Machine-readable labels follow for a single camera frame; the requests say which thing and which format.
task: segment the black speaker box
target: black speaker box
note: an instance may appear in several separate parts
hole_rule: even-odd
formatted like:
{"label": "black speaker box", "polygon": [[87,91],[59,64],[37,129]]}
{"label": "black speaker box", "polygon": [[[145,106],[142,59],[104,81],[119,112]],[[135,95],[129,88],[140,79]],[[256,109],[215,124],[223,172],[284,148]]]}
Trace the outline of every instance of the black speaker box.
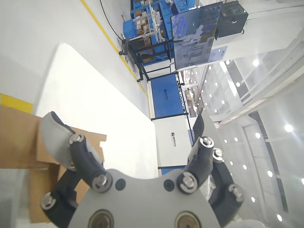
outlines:
{"label": "black speaker box", "polygon": [[241,33],[247,17],[248,13],[239,4],[239,1],[224,3],[217,23],[217,37]]}

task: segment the metal stand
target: metal stand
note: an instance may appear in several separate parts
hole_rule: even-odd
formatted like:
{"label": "metal stand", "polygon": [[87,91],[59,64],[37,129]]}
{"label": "metal stand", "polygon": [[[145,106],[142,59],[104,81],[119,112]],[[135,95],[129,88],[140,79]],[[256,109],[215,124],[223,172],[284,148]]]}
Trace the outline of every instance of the metal stand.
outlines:
{"label": "metal stand", "polygon": [[[173,49],[170,48],[171,42],[172,42],[172,40],[165,40],[163,42],[153,44],[148,47],[140,48],[137,39],[135,39],[135,40],[124,39],[123,40],[124,48],[122,51],[119,52],[119,55],[127,55],[128,53],[130,53],[131,57],[134,60],[134,63],[136,64],[136,66],[139,69],[140,79],[138,79],[137,82],[141,82],[143,80],[143,75],[145,75],[145,77],[147,78],[147,81],[150,81],[151,78],[149,77],[148,73],[162,70],[165,68],[170,68],[170,71],[171,71],[171,67],[168,66],[168,67],[164,67],[161,69],[156,69],[156,70],[146,72],[144,65],[143,65],[144,60],[153,58],[153,57],[157,57],[162,54],[167,54],[167,56],[165,58],[168,58],[171,62],[171,51],[173,51]],[[161,51],[161,52],[157,52],[155,50],[155,48],[159,47],[159,46],[164,46],[165,50]]]}

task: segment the yellow floor line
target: yellow floor line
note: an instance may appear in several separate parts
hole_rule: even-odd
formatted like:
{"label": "yellow floor line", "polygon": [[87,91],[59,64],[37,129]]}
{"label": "yellow floor line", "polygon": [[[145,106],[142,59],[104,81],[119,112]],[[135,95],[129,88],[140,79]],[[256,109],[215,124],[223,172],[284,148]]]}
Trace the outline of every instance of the yellow floor line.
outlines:
{"label": "yellow floor line", "polygon": [[19,111],[23,111],[25,113],[31,113],[33,110],[33,104],[24,102],[22,100],[19,100],[11,96],[7,96],[2,93],[0,93],[0,104],[10,108],[17,109]]}
{"label": "yellow floor line", "polygon": [[[83,6],[87,9],[87,11],[89,12],[90,16],[93,18],[93,20],[95,21],[95,23],[97,24],[97,26],[101,29],[101,31],[103,32],[104,36],[107,38],[108,42],[111,44],[111,46],[113,47],[113,49],[115,50],[115,52],[118,54],[118,49],[116,48],[115,44],[113,43],[113,41],[110,39],[110,37],[108,36],[108,34],[106,33],[105,29],[101,26],[100,22],[98,21],[98,19],[96,18],[96,16],[93,14],[92,10],[89,8],[89,6],[87,5],[87,3],[84,0],[80,0],[81,3],[83,4]],[[137,80],[134,72],[131,70],[131,68],[129,67],[129,65],[127,64],[127,62],[125,61],[125,59],[122,56],[119,56],[120,59],[123,61],[123,63],[125,64],[125,66],[128,68],[129,72],[132,74],[132,76],[134,77],[135,80]],[[143,86],[138,83],[138,85],[141,87],[141,89],[143,90],[143,92],[146,94],[146,96],[148,97],[147,92],[145,91],[145,89],[143,88]]]}

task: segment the white table surface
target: white table surface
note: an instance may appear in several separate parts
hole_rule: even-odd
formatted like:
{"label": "white table surface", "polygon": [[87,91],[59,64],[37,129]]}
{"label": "white table surface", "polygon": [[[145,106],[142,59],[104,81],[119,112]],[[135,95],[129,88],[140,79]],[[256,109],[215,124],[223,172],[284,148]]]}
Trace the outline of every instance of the white table surface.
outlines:
{"label": "white table surface", "polygon": [[67,125],[107,135],[100,143],[106,169],[158,177],[153,122],[65,43],[57,49],[35,108],[40,117],[50,111]]}

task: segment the joyson logo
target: joyson logo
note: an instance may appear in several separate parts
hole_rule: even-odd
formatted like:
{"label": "joyson logo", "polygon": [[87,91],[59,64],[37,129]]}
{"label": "joyson logo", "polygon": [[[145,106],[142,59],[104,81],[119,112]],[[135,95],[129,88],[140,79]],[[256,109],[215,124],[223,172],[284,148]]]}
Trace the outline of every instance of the joyson logo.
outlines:
{"label": "joyson logo", "polygon": [[164,90],[164,92],[165,92],[166,100],[168,100],[168,93],[167,93],[167,90]]}
{"label": "joyson logo", "polygon": [[174,132],[171,133],[171,143],[173,147],[176,147],[176,140]]}

